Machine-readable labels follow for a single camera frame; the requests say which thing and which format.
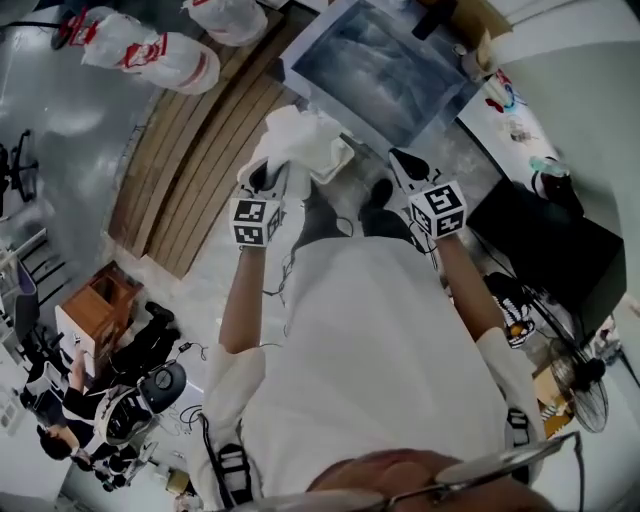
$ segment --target black chair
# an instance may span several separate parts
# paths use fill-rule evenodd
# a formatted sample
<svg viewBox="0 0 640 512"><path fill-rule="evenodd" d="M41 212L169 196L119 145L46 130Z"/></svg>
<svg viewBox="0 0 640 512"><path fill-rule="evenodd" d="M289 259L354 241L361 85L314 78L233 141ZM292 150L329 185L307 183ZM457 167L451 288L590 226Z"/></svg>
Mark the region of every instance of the black chair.
<svg viewBox="0 0 640 512"><path fill-rule="evenodd" d="M11 185L11 190L18 191L20 199L22 199L24 203L28 203L36 197L35 192L27 193L24 191L24 187L22 186L22 176L20 175L22 171L38 168L37 161L34 161L31 165L27 165L26 167L22 167L20 165L24 139L29 137L29 135L31 135L31 130L25 130L22 135L20 135L18 145L11 150L11 166L9 166L9 152L2 144L0 144L0 217L4 216L3 197L4 193L9 188L9 185Z"/></svg>

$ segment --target white plastic bag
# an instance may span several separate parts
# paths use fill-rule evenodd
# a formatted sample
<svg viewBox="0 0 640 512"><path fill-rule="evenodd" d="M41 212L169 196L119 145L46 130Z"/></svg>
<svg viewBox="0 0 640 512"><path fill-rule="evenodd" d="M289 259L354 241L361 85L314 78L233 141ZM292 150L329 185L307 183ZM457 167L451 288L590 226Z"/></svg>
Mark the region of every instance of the white plastic bag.
<svg viewBox="0 0 640 512"><path fill-rule="evenodd" d="M248 46L267 28L255 0L186 0L182 5L213 40L226 46Z"/></svg>
<svg viewBox="0 0 640 512"><path fill-rule="evenodd" d="M220 76L215 52L177 32L153 34L144 44L129 47L125 58L128 72L139 72L145 80L183 94L202 94Z"/></svg>
<svg viewBox="0 0 640 512"><path fill-rule="evenodd" d="M131 16L120 14L108 7L91 9L87 20L94 20L84 38L82 64L107 69L121 69L127 48L142 44L153 32Z"/></svg>

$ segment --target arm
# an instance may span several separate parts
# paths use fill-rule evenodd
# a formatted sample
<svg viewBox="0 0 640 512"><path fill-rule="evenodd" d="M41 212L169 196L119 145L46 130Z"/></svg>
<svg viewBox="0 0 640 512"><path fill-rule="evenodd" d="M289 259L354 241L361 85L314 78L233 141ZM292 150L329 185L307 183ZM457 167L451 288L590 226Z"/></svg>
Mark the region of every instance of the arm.
<svg viewBox="0 0 640 512"><path fill-rule="evenodd" d="M220 326L220 344L239 354L260 344L266 249L245 247L240 254Z"/></svg>
<svg viewBox="0 0 640 512"><path fill-rule="evenodd" d="M84 393L84 350L80 348L80 344L76 345L76 355L71 363L71 374L69 375L69 387Z"/></svg>
<svg viewBox="0 0 640 512"><path fill-rule="evenodd" d="M474 341L492 327L504 328L504 316L456 235L436 240L453 301Z"/></svg>

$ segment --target shoe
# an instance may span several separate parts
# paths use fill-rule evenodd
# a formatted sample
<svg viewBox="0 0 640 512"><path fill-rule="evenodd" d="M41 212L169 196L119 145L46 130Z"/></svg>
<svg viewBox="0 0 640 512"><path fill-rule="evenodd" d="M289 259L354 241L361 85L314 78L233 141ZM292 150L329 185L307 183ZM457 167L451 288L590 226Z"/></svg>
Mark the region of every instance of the shoe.
<svg viewBox="0 0 640 512"><path fill-rule="evenodd" d="M384 208L393 195L393 183L388 178L382 178L371 190L371 197L362 208Z"/></svg>
<svg viewBox="0 0 640 512"><path fill-rule="evenodd" d="M151 301L147 302L144 305L144 309L146 309L154 317L164 318L167 321L167 323L173 322L176 318L173 312L169 311L166 308L163 308L160 304L157 304L155 302L151 302Z"/></svg>

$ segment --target person sitting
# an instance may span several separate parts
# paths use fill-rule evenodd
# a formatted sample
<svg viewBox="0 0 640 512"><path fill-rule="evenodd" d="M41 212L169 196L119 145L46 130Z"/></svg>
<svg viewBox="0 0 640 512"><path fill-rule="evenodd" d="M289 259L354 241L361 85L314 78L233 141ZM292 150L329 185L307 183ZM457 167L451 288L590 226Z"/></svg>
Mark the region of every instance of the person sitting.
<svg viewBox="0 0 640 512"><path fill-rule="evenodd" d="M76 345L69 389L62 401L66 425L54 424L47 429L38 426L37 429L40 446L52 459L63 460L80 450L88 454L108 450L100 436L94 435L96 410L105 393L115 385L135 386L147 371L166 361L173 344L180 339L180 331L169 327L174 320L171 311L154 302L147 302L145 309L153 315L151 321L129 345L114 354L111 364L86 393L84 351ZM135 418L136 422L150 418L149 413L144 416Z"/></svg>

